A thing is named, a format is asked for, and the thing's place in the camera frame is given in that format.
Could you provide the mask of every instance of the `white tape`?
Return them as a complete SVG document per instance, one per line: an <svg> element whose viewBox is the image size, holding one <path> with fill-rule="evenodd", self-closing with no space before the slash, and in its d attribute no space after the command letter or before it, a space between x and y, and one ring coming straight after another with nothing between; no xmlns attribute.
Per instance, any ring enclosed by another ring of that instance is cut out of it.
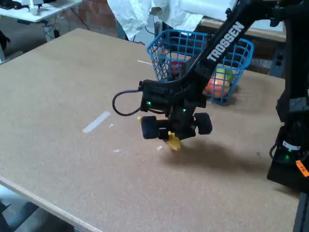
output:
<svg viewBox="0 0 309 232"><path fill-rule="evenodd" d="M282 145L285 146L287 149L291 149L293 151L298 151L301 148L301 146L294 146L292 144L287 143L286 141L283 141Z"/></svg>
<svg viewBox="0 0 309 232"><path fill-rule="evenodd" d="M142 62L142 63L145 63L145 64L152 64L152 63L148 63L148 62L141 61L141 60L138 60L138 62Z"/></svg>
<svg viewBox="0 0 309 232"><path fill-rule="evenodd" d="M90 123L86 128L83 129L84 133L89 133L98 125L101 124L111 113L108 111L104 111L99 117L96 118L92 123Z"/></svg>

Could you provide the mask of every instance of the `cork board surface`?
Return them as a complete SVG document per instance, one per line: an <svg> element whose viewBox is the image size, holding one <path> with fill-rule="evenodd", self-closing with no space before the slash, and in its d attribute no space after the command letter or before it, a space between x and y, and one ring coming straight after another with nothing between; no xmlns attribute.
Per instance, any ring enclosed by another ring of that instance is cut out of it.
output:
<svg viewBox="0 0 309 232"><path fill-rule="evenodd" d="M292 231L298 196L266 179L284 81L245 71L229 106L201 110L212 134L173 152L112 110L155 77L138 60L144 46L78 29L0 66L0 183L84 231Z"/></svg>

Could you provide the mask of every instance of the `blue wire basket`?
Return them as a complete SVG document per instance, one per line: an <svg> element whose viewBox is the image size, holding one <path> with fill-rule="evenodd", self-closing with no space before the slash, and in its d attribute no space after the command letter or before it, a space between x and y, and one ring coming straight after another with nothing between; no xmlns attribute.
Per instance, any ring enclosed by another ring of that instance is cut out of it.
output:
<svg viewBox="0 0 309 232"><path fill-rule="evenodd" d="M157 80L168 82L179 78L181 66L204 49L208 36L174 29L161 32L147 47ZM205 87L209 101L222 104L231 98L243 71L250 65L253 51L254 45L245 39L228 51Z"/></svg>

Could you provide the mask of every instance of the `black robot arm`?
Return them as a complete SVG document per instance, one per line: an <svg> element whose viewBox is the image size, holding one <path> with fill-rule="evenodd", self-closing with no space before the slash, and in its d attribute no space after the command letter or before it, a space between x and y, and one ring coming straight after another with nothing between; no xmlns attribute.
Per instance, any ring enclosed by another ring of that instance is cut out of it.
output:
<svg viewBox="0 0 309 232"><path fill-rule="evenodd" d="M194 137L196 127L199 134L211 133L208 114L194 112L196 107L206 107L203 90L217 64L254 21L269 19L271 26L284 21L285 90L276 106L282 127L270 150L272 164L267 178L309 193L309 0L238 0L226 14L226 21L209 37L207 47L182 65L178 79L140 81L136 91L143 95L138 110L164 113L167 118L143 117L143 137L167 140L170 131L181 140Z"/></svg>
<svg viewBox="0 0 309 232"><path fill-rule="evenodd" d="M143 91L140 110L156 109L166 114L166 120L155 117L144 118L141 122L144 138L167 139L168 131L179 139L212 130L208 114L195 114L196 107L206 107L203 90L211 78L217 64L234 47L251 24L260 19L270 19L274 26L273 9L279 7L277 1L242 0L234 8L227 9L227 19L218 32L207 42L207 47L197 56L190 58L180 70L179 78L171 82L144 80L139 90Z"/></svg>

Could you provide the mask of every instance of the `yellow object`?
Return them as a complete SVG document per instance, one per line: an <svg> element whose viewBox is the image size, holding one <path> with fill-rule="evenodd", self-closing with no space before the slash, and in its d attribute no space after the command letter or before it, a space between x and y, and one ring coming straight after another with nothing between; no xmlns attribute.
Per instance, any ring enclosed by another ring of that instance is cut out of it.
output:
<svg viewBox="0 0 309 232"><path fill-rule="evenodd" d="M170 148L179 151L181 147L180 139L175 136L175 133L169 131L169 140L166 142Z"/></svg>
<svg viewBox="0 0 309 232"><path fill-rule="evenodd" d="M222 80L227 80L227 81L234 81L234 72L232 70L227 69L225 72L225 69L223 68L217 68L216 69L216 79L222 79Z"/></svg>

